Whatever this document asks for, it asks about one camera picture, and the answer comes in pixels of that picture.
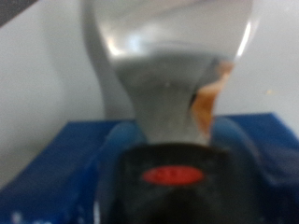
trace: blue surface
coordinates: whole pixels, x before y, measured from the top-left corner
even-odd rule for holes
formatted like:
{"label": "blue surface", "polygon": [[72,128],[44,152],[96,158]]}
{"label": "blue surface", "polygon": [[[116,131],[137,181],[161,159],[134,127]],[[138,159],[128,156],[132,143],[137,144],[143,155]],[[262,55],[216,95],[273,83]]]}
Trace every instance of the blue surface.
{"label": "blue surface", "polygon": [[265,223],[299,223],[299,142],[274,114],[217,117],[211,144],[248,153]]}
{"label": "blue surface", "polygon": [[144,142],[132,121],[67,124],[0,192],[0,223],[93,223],[97,183],[105,176],[101,162],[112,164],[122,151]]}

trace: red label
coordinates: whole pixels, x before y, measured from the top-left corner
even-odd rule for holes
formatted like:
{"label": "red label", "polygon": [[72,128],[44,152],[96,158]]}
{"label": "red label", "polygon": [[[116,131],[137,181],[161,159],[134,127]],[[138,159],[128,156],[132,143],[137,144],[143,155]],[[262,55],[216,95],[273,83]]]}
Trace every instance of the red label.
{"label": "red label", "polygon": [[152,184],[179,186],[190,185],[203,180],[204,173],[191,166],[167,165],[148,170],[142,178]]}

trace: blue cloth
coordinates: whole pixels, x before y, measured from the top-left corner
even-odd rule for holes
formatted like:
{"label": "blue cloth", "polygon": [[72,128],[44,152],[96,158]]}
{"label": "blue cloth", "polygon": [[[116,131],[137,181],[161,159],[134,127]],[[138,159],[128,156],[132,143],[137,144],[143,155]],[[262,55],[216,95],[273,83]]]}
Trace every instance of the blue cloth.
{"label": "blue cloth", "polygon": [[122,151],[144,142],[133,121],[67,124],[0,192],[0,223],[93,223],[98,180],[113,172],[104,174],[102,163],[110,169]]}
{"label": "blue cloth", "polygon": [[274,114],[215,119],[211,145],[246,151],[260,173],[265,223],[299,223],[299,142]]}

